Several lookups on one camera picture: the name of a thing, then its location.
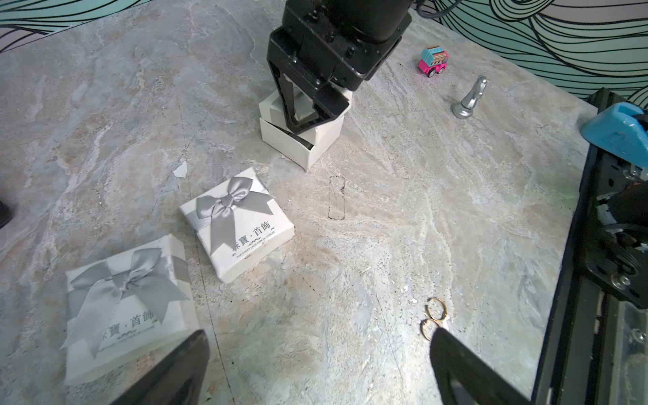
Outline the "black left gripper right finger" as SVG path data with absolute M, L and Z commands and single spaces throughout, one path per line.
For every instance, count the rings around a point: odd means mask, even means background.
M 433 334 L 430 360 L 442 403 L 480 405 L 530 403 L 529 399 L 443 328 Z

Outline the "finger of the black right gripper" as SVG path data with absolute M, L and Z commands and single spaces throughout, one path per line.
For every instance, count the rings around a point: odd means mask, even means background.
M 351 109 L 351 91 L 324 79 L 299 61 L 268 63 L 275 91 L 268 96 L 268 122 L 289 134 L 323 130 Z

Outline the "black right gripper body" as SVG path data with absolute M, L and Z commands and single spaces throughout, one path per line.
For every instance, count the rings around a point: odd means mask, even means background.
M 288 1 L 270 35 L 268 63 L 306 87 L 356 91 L 412 22 L 410 1 Z

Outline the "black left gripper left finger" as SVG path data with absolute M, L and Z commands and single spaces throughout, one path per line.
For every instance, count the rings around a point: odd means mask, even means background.
M 198 330 L 112 404 L 198 404 L 209 356 L 206 332 Z

